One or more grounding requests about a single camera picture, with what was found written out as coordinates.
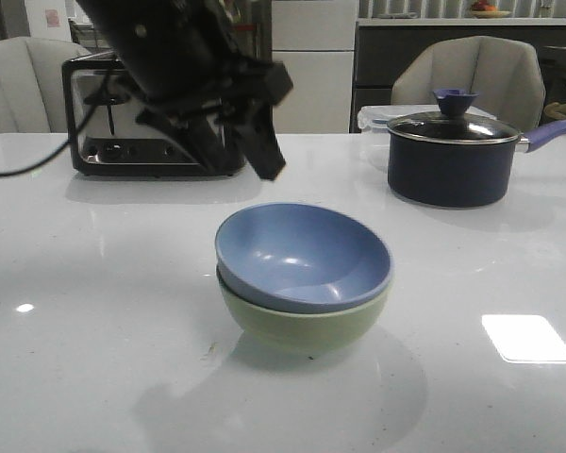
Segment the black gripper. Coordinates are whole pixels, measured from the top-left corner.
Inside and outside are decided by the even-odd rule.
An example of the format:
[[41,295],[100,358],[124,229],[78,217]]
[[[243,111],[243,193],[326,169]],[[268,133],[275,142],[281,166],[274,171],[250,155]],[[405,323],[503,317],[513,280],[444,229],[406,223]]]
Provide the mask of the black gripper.
[[272,115],[293,88],[282,62],[247,57],[235,48],[137,46],[135,82],[143,103],[137,121],[172,127],[174,142],[203,176],[239,170],[239,156],[206,119],[212,114],[260,179],[274,181],[285,167]]

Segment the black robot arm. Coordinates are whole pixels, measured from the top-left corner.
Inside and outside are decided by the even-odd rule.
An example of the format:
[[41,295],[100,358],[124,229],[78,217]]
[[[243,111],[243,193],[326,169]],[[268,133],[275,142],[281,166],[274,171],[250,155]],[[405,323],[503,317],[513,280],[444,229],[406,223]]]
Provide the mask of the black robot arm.
[[126,74],[116,82],[138,100],[136,121],[158,131],[209,175],[241,153],[259,178],[286,161],[272,109],[292,89],[281,62],[242,52],[218,1],[82,1]]

